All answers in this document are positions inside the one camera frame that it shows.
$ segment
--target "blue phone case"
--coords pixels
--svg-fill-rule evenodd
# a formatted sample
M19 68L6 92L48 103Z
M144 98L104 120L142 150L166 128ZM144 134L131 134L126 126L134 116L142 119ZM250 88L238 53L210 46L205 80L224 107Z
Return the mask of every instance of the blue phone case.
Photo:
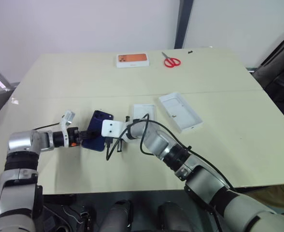
M103 151L104 150L104 141L105 138L101 136L101 127L102 122L105 119L113 120L113 115L96 110L90 120L89 126L87 130L89 131L99 131L100 136L95 139L84 139L82 141L82 147L95 150L95 151Z

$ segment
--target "table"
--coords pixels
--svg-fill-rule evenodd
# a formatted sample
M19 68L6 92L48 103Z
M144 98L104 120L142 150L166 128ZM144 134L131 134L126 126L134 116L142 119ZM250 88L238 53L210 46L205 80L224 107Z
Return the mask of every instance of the table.
M72 126L85 130L94 110L124 121L135 103L158 105L178 91L200 115L202 127L177 133L157 107L157 120L185 145L217 166L235 187L284 183L284 116L254 78L227 50L165 51L182 65L162 65L161 51L148 52L149 67L117 69L115 53L41 56L0 111L0 173L11 133L58 122L67 109ZM41 153L44 194L182 189L166 165L129 144L110 161L81 147Z

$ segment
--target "scissors handle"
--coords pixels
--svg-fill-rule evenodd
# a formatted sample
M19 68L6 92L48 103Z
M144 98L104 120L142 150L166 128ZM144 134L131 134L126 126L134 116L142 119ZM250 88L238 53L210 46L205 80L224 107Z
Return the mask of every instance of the scissors handle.
M177 58L166 58L164 64L168 68L173 68L175 66L179 66L181 64L181 61Z

